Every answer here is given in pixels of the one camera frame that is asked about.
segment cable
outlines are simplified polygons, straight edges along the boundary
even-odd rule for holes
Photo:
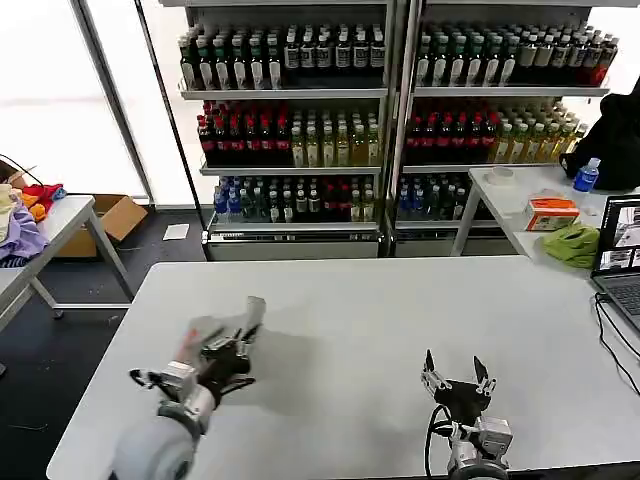
[[[447,422],[440,421],[436,422],[436,417],[438,413],[444,412],[445,417],[447,417]],[[431,414],[431,420],[429,420],[429,427],[427,428],[427,436],[424,440],[424,471],[427,474],[427,478],[431,480],[433,477],[431,476],[431,467],[429,466],[429,450],[431,449],[431,434],[434,433],[435,428],[440,428],[445,424],[451,424],[451,414],[447,410],[447,407],[444,405],[438,405]]]
[[[17,166],[20,170],[22,170],[25,174],[29,175],[31,178],[33,178],[36,182],[38,182],[40,185],[44,185],[40,180],[38,180],[31,172],[27,171],[26,168],[24,168],[22,165],[20,165],[18,162],[16,162],[14,159],[6,156],[4,153],[0,153],[0,157],[2,158],[6,158],[7,160],[9,160],[11,163],[13,163],[15,166]]]
[[[613,323],[613,320],[611,320],[611,317],[609,317],[609,314],[606,312],[606,310],[602,306],[602,301],[603,300],[601,299],[601,297],[602,297],[602,295],[600,293],[596,293],[595,296],[594,296],[596,314],[598,315],[598,326],[600,327],[600,336],[599,336],[600,344],[607,349],[607,351],[609,352],[609,354],[613,358],[613,361],[616,363],[616,367],[624,372],[624,374],[627,376],[627,378],[631,382],[631,385],[633,386],[633,389],[635,390],[636,394],[638,396],[640,396],[640,390],[638,389],[638,386],[636,385],[636,382],[634,381],[633,377],[631,376],[629,371],[622,366],[622,364],[618,360],[618,357],[616,357],[616,354],[613,353],[613,350],[611,349],[611,347],[604,340],[604,328],[602,326],[602,316],[600,315],[600,310],[602,310],[602,312],[608,318],[609,322],[614,326],[616,332],[618,332],[618,335],[620,335],[620,337],[624,340],[624,342],[627,344],[627,346],[630,346],[629,343],[627,342],[627,339],[624,338],[624,336],[620,333],[620,330],[618,330],[618,328]],[[638,352],[637,352],[637,350],[635,348],[631,347],[631,349],[634,351],[634,353],[636,355],[638,355]]]

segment dark floor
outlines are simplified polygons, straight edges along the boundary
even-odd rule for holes
[[[162,241],[189,223],[186,240]],[[204,261],[192,212],[149,215],[117,247],[137,289],[157,262]],[[60,302],[126,302],[101,261],[50,263],[40,280]],[[0,479],[44,479],[49,459],[122,320],[122,311],[69,311],[54,321],[33,297],[0,333]]]

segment shelf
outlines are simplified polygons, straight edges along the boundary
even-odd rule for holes
[[[486,168],[486,167],[549,167],[555,163],[474,163],[471,165],[407,165],[402,167],[402,173],[415,174],[415,173],[455,173],[455,172],[468,172],[472,168]]]
[[[416,87],[414,97],[603,97],[599,87]]]
[[[384,5],[386,0],[159,0],[165,7],[252,7],[259,5]]]
[[[329,168],[286,168],[286,167],[202,167],[200,173],[207,176],[328,176],[328,175],[377,175],[380,167],[329,167]]]
[[[265,235],[275,233],[313,233],[313,232],[375,232],[375,222],[339,222],[339,223],[214,223],[211,225],[212,235],[224,233],[244,233]]]
[[[301,88],[297,90],[181,90],[185,100],[293,100],[384,98],[386,88]]]
[[[428,5],[547,5],[555,7],[637,7],[637,0],[427,0]]]
[[[460,220],[400,220],[396,230],[457,230]],[[495,220],[474,220],[471,228],[499,228]]]

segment power cord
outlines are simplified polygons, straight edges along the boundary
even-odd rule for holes
[[[436,418],[438,413],[443,412],[444,416],[447,417],[447,420],[441,420],[436,422]],[[431,480],[433,477],[431,476],[431,467],[429,465],[429,451],[431,450],[431,435],[433,433],[438,433],[437,430],[440,428],[446,428],[451,425],[451,414],[449,410],[444,405],[438,405],[431,414],[431,420],[429,420],[429,427],[427,428],[427,436],[424,440],[424,471],[427,474],[427,478]]]
[[[616,354],[613,353],[612,348],[609,346],[609,344],[605,341],[604,339],[604,328],[602,325],[602,316],[600,315],[600,312],[604,313],[604,316],[607,317],[607,320],[609,321],[609,323],[611,324],[611,326],[613,327],[613,329],[616,331],[616,333],[620,336],[620,338],[622,339],[622,341],[625,343],[625,345],[627,347],[629,347],[629,349],[636,355],[636,357],[638,357],[638,359],[640,359],[640,352],[638,352],[638,350],[636,350],[630,343],[629,341],[625,338],[625,336],[622,334],[622,332],[620,332],[620,330],[618,329],[617,325],[613,322],[613,320],[611,319],[611,317],[609,316],[609,314],[607,313],[607,311],[604,309],[604,306],[602,305],[605,302],[609,302],[610,301],[610,297],[608,295],[604,295],[602,293],[596,293],[594,295],[594,299],[595,299],[595,309],[596,309],[596,314],[598,315],[598,326],[600,327],[600,336],[599,336],[599,340],[600,340],[600,344],[607,349],[607,351],[609,352],[609,354],[611,355],[611,357],[613,358],[613,361],[616,364],[616,367],[620,370],[622,370],[622,372],[627,376],[627,378],[629,379],[629,381],[631,382],[631,386],[633,387],[633,389],[635,390],[636,394],[638,396],[640,396],[640,389],[638,389],[638,386],[636,385],[635,380],[633,379],[633,377],[631,376],[631,374],[629,373],[629,371],[624,368],[624,366],[622,366],[622,364],[620,363],[620,361],[618,360],[618,357],[616,357]]]

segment purple cloth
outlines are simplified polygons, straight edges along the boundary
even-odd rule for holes
[[[42,252],[48,244],[38,231],[31,212],[19,203],[9,217],[7,238],[0,243],[0,260],[9,255],[29,259]]]

